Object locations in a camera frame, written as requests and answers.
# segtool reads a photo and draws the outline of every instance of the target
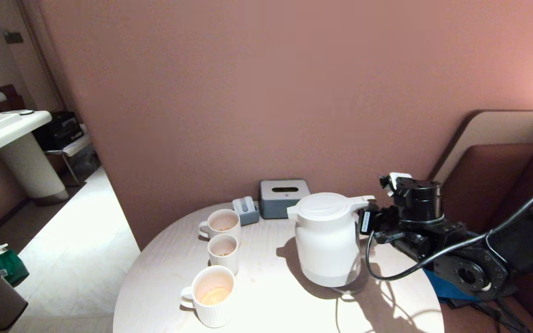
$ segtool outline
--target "sink pedestal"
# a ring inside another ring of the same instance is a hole
[[[32,133],[0,148],[0,156],[37,205],[48,206],[69,198],[65,186]]]

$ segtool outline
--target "mug handle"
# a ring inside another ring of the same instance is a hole
[[[203,221],[201,223],[199,223],[198,225],[198,234],[200,234],[201,236],[205,237],[205,238],[209,238],[209,234],[205,231],[207,228],[209,228],[209,223],[207,223],[207,221]]]
[[[180,305],[185,308],[194,308],[192,302],[192,287],[186,287],[180,291]]]

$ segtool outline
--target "round table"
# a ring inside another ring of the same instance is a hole
[[[114,333],[200,332],[194,311],[180,307],[180,290],[209,264],[207,240],[198,224],[218,204],[186,215],[162,231],[129,270],[114,310]],[[263,220],[242,227],[240,269],[236,275],[239,313],[223,332],[439,332],[440,304],[424,272],[393,282],[371,278],[362,267],[364,286],[343,296],[303,276],[297,257],[295,223]],[[372,249],[372,269],[389,276],[415,262],[391,245]]]

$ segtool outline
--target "green bag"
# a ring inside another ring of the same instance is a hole
[[[28,277],[29,272],[26,266],[12,249],[6,249],[0,246],[0,275],[6,279],[12,287],[19,285],[25,278]]]

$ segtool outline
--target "white mug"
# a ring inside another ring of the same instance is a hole
[[[236,238],[239,245],[242,243],[240,216],[231,209],[216,210],[206,221],[198,225],[198,234],[205,238],[213,238],[218,234],[230,234]]]
[[[222,327],[236,312],[236,278],[228,267],[209,266],[180,292],[180,304],[194,308],[203,325]]]
[[[239,245],[234,236],[230,234],[218,234],[209,241],[209,259],[211,265],[221,265],[228,267],[233,274],[237,274],[240,266]]]

